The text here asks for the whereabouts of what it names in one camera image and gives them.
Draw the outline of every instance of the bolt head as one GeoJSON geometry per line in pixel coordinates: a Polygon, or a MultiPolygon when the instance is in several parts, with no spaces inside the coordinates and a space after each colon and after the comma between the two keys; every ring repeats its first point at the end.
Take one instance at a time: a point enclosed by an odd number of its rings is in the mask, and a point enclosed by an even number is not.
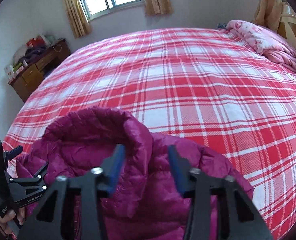
{"type": "Polygon", "coordinates": [[[225,177],[225,180],[228,181],[228,182],[234,182],[235,181],[235,178],[232,177],[232,176],[230,176],[230,175],[228,175],[228,176],[225,177]]]}
{"type": "Polygon", "coordinates": [[[201,173],[201,170],[198,169],[198,168],[192,168],[192,169],[190,170],[190,173],[191,173],[191,174],[194,174],[194,175],[198,175],[198,174],[201,173]]]}
{"type": "Polygon", "coordinates": [[[104,172],[104,170],[100,167],[96,167],[96,168],[91,169],[92,174],[101,174],[103,172],[104,172]]]}
{"type": "Polygon", "coordinates": [[[56,178],[56,180],[57,181],[66,181],[67,180],[67,177],[66,176],[58,176],[57,178],[56,178]]]}

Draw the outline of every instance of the down jacket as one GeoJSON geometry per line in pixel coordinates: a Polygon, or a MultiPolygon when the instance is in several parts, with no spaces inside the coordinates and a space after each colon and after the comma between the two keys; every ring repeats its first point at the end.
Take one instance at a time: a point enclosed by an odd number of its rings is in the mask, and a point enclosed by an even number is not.
{"type": "MultiPolygon", "coordinates": [[[[45,183],[59,175],[82,176],[100,166],[116,144],[126,147],[126,160],[116,193],[103,199],[109,240],[181,240],[187,223],[189,199],[176,191],[167,159],[167,146],[175,145],[193,167],[210,176],[236,178],[252,199],[253,188],[221,154],[197,143],[174,136],[150,133],[129,112],[93,107],[69,113],[53,122],[30,154],[17,161],[17,175],[32,177],[49,162],[45,183]]],[[[30,215],[36,204],[27,207],[30,215]]],[[[216,238],[217,210],[211,199],[210,239],[216,238]]],[[[80,201],[75,202],[75,239],[80,239],[80,201]]]]}

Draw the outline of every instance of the wall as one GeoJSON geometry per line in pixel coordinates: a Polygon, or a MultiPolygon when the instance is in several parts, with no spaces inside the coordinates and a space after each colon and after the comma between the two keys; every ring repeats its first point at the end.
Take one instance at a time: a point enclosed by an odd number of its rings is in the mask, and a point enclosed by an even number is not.
{"type": "Polygon", "coordinates": [[[62,0],[34,0],[41,19],[40,31],[65,37],[72,51],[95,41],[134,31],[166,27],[216,28],[232,19],[251,21],[259,0],[171,0],[170,16],[145,17],[144,7],[134,7],[102,16],[91,22],[93,32],[75,39],[62,0]]]}
{"type": "Polygon", "coordinates": [[[0,5],[0,139],[3,139],[23,106],[5,78],[4,66],[18,47],[36,35],[30,18],[30,0],[4,0],[0,5]]]}

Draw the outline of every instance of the bed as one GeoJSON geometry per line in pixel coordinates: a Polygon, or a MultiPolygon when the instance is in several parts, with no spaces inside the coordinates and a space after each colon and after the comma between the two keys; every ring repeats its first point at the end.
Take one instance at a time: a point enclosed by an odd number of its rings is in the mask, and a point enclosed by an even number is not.
{"type": "Polygon", "coordinates": [[[295,223],[296,73],[230,31],[151,30],[79,49],[27,100],[4,149],[28,153],[55,119],[94,105],[222,153],[255,188],[275,239],[295,223]]]}

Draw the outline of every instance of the wooden headboard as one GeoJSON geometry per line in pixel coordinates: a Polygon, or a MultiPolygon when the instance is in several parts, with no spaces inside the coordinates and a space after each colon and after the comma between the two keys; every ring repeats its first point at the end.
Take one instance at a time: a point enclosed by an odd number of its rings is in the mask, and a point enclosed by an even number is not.
{"type": "Polygon", "coordinates": [[[283,2],[283,12],[278,34],[296,48],[296,13],[287,2],[283,2]]]}

